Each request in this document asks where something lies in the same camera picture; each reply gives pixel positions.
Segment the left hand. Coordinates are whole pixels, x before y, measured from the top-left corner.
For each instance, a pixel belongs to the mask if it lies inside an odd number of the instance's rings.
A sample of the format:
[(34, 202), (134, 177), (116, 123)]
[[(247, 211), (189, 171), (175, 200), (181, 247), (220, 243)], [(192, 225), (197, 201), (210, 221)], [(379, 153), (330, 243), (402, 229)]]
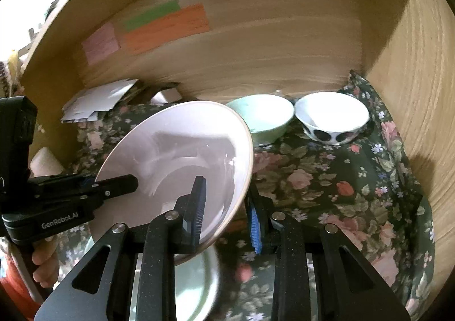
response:
[(32, 277), (41, 288), (50, 289), (59, 277), (59, 259), (57, 256), (58, 239), (48, 237), (36, 243), (32, 262), (37, 266)]

